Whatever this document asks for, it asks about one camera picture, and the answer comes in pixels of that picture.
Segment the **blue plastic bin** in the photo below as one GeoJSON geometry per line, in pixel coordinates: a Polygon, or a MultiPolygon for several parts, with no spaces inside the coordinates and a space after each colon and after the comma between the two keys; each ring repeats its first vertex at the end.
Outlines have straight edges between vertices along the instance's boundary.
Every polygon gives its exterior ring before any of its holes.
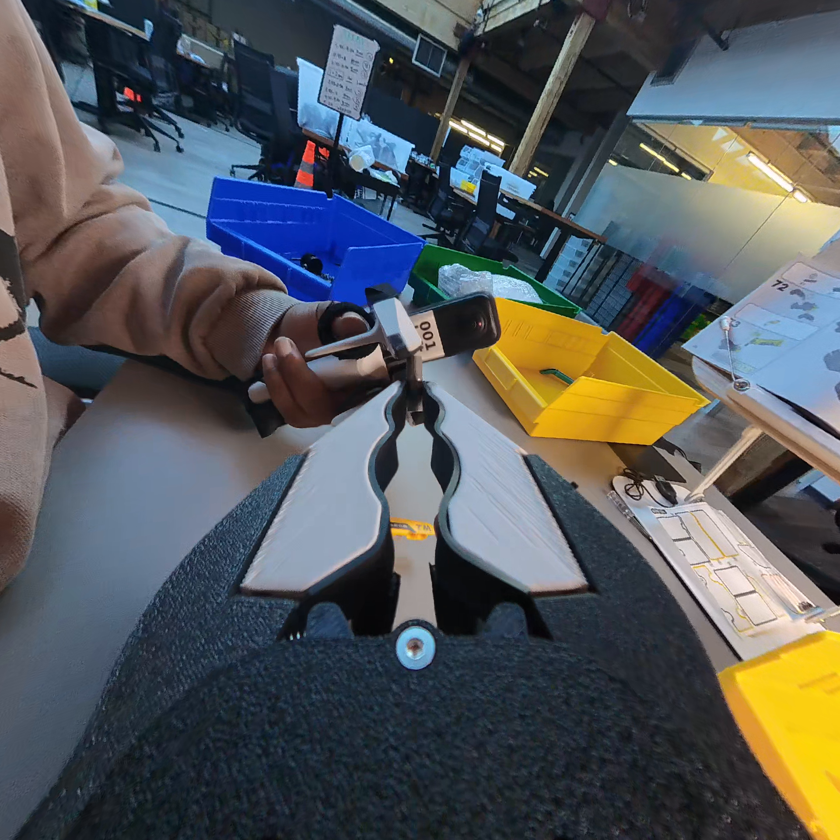
{"type": "Polygon", "coordinates": [[[368,287],[402,292],[425,247],[342,196],[221,176],[213,180],[206,236],[226,256],[267,269],[298,300],[360,306],[368,287]],[[322,260],[327,278],[300,267],[304,253],[322,260]]]}

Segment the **wooden background table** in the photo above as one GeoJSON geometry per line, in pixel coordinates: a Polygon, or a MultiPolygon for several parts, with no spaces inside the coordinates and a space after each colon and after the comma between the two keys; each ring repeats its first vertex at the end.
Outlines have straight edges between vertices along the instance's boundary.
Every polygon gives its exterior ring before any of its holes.
{"type": "Polygon", "coordinates": [[[500,239],[504,246],[514,251],[514,246],[531,247],[539,258],[535,280],[546,284],[551,270],[572,238],[590,245],[604,245],[606,237],[563,217],[505,188],[500,189],[499,205],[513,214],[512,218],[499,215],[504,223],[500,239]]]}

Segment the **grey desk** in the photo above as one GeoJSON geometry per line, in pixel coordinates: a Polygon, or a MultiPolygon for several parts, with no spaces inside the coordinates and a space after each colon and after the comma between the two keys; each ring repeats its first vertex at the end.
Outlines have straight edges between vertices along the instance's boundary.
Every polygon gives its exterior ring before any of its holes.
{"type": "MultiPolygon", "coordinates": [[[[622,469],[606,444],[531,438],[471,358],[426,376],[540,455],[626,536],[684,610],[716,671],[739,659],[669,565],[606,498],[622,469]]],[[[153,595],[194,545],[324,429],[260,438],[235,397],[127,362],[57,446],[33,548],[2,593],[1,837],[49,792],[153,595]]],[[[430,522],[440,488],[432,440],[408,428],[386,497],[430,522]]]]}

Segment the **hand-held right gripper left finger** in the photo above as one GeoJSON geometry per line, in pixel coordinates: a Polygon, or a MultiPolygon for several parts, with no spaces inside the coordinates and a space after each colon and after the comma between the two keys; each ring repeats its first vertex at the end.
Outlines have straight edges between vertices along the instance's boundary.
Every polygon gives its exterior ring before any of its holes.
{"type": "Polygon", "coordinates": [[[321,602],[347,617],[394,617],[400,578],[385,489],[406,421],[404,384],[387,386],[313,443],[240,583],[242,595],[321,602]]]}

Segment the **person's left forearm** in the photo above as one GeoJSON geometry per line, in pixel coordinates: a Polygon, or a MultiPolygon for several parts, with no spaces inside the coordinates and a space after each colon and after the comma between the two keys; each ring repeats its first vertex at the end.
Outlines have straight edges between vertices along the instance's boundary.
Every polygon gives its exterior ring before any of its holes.
{"type": "Polygon", "coordinates": [[[22,205],[14,223],[40,328],[59,344],[164,356],[208,379],[244,380],[297,305],[267,270],[173,234],[120,183],[78,207],[22,205]]]}

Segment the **person's torso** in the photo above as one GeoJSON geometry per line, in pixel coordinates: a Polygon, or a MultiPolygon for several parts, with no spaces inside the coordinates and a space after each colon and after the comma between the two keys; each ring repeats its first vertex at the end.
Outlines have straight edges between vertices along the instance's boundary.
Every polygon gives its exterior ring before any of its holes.
{"type": "Polygon", "coordinates": [[[85,410],[74,392],[43,373],[29,335],[26,309],[38,301],[25,286],[14,210],[28,203],[79,207],[101,186],[120,183],[123,162],[108,136],[79,120],[23,3],[2,2],[1,19],[4,589],[31,550],[53,450],[85,410]]]}

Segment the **white sign board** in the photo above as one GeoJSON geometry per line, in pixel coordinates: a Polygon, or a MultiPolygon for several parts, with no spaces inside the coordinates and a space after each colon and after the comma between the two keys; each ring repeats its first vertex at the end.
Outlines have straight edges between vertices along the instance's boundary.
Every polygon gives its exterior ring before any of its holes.
{"type": "Polygon", "coordinates": [[[347,119],[359,121],[379,50],[376,40],[336,24],[318,103],[347,119]]]}

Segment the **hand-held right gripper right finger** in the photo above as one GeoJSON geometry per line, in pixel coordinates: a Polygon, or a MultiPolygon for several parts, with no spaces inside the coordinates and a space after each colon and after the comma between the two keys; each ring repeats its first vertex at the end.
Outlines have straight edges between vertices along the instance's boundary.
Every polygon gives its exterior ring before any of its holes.
{"type": "Polygon", "coordinates": [[[527,453],[437,384],[425,384],[423,410],[442,491],[431,570],[437,616],[485,617],[499,603],[587,592],[527,453]]]}

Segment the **wooden support post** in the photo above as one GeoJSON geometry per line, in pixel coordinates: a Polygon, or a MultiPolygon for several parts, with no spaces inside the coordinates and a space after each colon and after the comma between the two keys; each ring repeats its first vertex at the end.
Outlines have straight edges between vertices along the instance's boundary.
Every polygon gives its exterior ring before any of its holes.
{"type": "Polygon", "coordinates": [[[571,78],[574,66],[595,27],[595,18],[584,9],[575,16],[554,61],[519,145],[508,164],[510,173],[524,177],[538,150],[562,94],[571,78]]]}
{"type": "Polygon", "coordinates": [[[437,163],[443,151],[448,133],[450,131],[450,123],[454,117],[455,106],[458,102],[461,90],[469,73],[472,57],[467,53],[460,57],[458,66],[455,71],[454,78],[448,90],[447,99],[444,109],[440,114],[437,131],[434,137],[432,149],[430,150],[430,159],[433,163],[437,163]]]}

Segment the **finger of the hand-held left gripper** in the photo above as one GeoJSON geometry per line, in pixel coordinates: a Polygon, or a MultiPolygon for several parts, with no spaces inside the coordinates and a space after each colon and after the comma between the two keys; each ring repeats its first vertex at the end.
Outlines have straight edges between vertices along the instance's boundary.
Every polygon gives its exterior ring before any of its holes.
{"type": "Polygon", "coordinates": [[[393,381],[402,375],[408,389],[421,389],[422,340],[402,302],[395,297],[383,298],[372,303],[372,312],[383,358],[373,369],[373,379],[393,381]]]}

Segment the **person's left hand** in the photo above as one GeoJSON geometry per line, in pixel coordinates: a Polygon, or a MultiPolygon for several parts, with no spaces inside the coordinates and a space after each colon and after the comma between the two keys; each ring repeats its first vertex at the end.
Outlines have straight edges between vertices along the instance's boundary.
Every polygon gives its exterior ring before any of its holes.
{"type": "Polygon", "coordinates": [[[264,344],[262,381],[275,408],[292,427],[328,425],[336,416],[367,402],[384,387],[362,382],[331,390],[308,368],[303,356],[321,345],[318,325],[329,307],[326,301],[293,305],[264,344]]]}

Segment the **stack of coloured crates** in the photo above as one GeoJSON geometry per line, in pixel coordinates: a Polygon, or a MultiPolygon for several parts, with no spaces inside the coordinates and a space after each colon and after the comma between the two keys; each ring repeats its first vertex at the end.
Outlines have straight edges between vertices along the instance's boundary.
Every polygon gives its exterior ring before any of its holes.
{"type": "Polygon", "coordinates": [[[631,297],[611,330],[655,361],[718,300],[705,288],[649,263],[635,270],[626,288],[631,297]]]}

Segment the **clear plastic bag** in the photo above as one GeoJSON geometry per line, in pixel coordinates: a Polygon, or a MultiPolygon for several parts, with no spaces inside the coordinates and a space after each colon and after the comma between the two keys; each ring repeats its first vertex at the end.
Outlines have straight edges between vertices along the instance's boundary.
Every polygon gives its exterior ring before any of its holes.
{"type": "Polygon", "coordinates": [[[472,270],[460,264],[439,267],[437,287],[448,298],[486,293],[495,298],[523,303],[541,302],[538,292],[523,279],[494,274],[488,270],[472,270]]]}

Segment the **black office chair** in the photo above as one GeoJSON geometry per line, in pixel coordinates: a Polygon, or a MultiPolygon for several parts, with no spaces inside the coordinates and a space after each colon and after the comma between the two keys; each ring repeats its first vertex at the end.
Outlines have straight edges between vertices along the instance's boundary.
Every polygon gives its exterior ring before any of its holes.
{"type": "Polygon", "coordinates": [[[182,130],[154,101],[160,89],[149,66],[149,43],[91,18],[85,22],[85,37],[97,93],[98,130],[107,135],[114,125],[130,128],[150,139],[155,152],[161,151],[160,135],[183,153],[182,130]]]}
{"type": "Polygon", "coordinates": [[[236,76],[235,127],[259,143],[257,164],[232,164],[229,174],[250,173],[251,181],[295,184],[308,139],[289,104],[289,78],[271,55],[234,43],[236,76]]]}
{"type": "Polygon", "coordinates": [[[438,186],[444,188],[444,204],[436,217],[437,242],[473,256],[518,263],[518,256],[492,234],[497,224],[501,178],[483,172],[476,203],[471,205],[460,201],[451,185],[450,171],[444,165],[438,169],[438,186]]]}

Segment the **green plastic bin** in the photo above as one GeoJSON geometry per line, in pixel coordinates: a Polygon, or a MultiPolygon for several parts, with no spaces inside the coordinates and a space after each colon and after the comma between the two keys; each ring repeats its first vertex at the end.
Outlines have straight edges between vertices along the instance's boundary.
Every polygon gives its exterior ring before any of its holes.
{"type": "Polygon", "coordinates": [[[408,284],[413,289],[413,303],[416,307],[425,308],[446,301],[451,297],[447,294],[448,291],[454,291],[458,296],[487,289],[486,285],[481,283],[478,287],[476,283],[472,283],[472,288],[463,289],[453,280],[446,281],[444,288],[441,288],[438,283],[440,270],[451,274],[449,270],[453,266],[461,266],[461,269],[456,271],[460,276],[489,275],[492,279],[490,291],[498,298],[520,302],[570,319],[575,319],[581,311],[579,306],[559,292],[546,287],[515,266],[505,266],[497,260],[436,245],[426,245],[423,248],[409,276],[408,284]]]}

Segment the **wall vent unit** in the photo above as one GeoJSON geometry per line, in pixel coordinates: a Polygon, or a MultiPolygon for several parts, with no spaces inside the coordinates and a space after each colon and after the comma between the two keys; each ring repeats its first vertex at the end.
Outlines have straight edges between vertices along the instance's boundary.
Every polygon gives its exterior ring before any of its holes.
{"type": "Polygon", "coordinates": [[[417,34],[412,54],[412,64],[416,68],[439,79],[444,73],[447,60],[446,46],[425,34],[417,34]]]}

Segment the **printed instruction sheet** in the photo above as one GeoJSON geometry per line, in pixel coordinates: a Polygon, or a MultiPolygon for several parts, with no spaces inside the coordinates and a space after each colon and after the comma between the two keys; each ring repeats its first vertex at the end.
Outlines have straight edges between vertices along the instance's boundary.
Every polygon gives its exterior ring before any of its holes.
{"type": "Polygon", "coordinates": [[[644,532],[740,660],[826,630],[838,614],[786,578],[723,512],[691,491],[640,479],[612,481],[616,506],[644,532]]]}

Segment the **open instruction manual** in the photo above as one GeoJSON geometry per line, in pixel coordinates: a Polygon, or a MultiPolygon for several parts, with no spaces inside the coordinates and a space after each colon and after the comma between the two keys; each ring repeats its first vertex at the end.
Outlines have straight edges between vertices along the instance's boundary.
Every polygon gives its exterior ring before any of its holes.
{"type": "Polygon", "coordinates": [[[685,349],[838,436],[838,242],[780,268],[685,349]]]}

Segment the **yellow plastic bin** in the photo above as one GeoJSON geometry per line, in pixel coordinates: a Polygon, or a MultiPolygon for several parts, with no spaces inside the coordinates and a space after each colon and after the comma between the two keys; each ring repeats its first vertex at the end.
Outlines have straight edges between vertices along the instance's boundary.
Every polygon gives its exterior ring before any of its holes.
{"type": "Polygon", "coordinates": [[[809,634],[718,674],[741,733],[813,838],[839,838],[839,634],[809,634]]]}
{"type": "Polygon", "coordinates": [[[500,339],[473,360],[532,437],[652,445],[709,404],[614,332],[504,298],[497,310],[500,339]]]}

